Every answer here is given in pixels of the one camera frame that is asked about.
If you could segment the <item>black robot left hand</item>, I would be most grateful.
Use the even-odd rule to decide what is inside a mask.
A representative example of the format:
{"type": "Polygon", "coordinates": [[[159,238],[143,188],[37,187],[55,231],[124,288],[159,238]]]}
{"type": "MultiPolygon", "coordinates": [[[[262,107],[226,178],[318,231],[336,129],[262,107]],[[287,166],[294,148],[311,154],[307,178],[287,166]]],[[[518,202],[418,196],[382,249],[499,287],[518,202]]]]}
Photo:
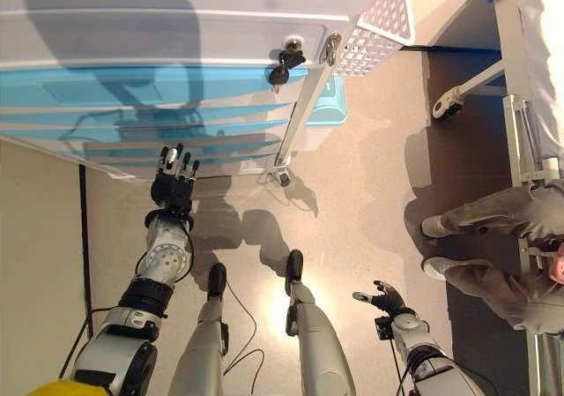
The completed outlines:
{"type": "Polygon", "coordinates": [[[200,167],[199,160],[190,159],[191,153],[182,143],[163,146],[151,186],[151,198],[157,207],[181,220],[187,220],[191,214],[200,167]]]}

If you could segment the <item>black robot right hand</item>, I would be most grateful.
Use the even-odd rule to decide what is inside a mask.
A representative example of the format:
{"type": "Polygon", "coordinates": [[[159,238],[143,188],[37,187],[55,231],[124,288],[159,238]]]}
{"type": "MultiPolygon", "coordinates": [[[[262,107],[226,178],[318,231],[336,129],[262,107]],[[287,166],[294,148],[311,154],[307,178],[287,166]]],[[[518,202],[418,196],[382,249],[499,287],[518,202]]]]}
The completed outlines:
{"type": "Polygon", "coordinates": [[[352,293],[352,298],[362,303],[371,304],[378,310],[386,312],[391,317],[399,315],[407,309],[403,297],[389,283],[375,280],[374,285],[380,292],[379,295],[369,295],[356,291],[352,293]]]}

